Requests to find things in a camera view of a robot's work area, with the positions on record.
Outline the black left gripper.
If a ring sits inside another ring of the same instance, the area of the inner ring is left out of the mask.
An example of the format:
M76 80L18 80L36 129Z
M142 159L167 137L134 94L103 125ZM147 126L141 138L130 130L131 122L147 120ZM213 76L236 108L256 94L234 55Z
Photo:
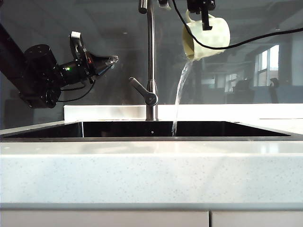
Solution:
M92 76L102 76L118 62L118 56L100 56L89 53L88 62L70 61L59 65L61 77L59 84L76 84L78 82L94 82Z

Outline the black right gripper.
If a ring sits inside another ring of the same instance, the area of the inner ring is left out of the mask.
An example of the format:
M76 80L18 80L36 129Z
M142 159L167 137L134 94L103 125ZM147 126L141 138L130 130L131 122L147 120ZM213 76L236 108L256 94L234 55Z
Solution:
M211 30L208 11L215 9L215 0L187 0L187 9L191 13L201 12L203 30Z

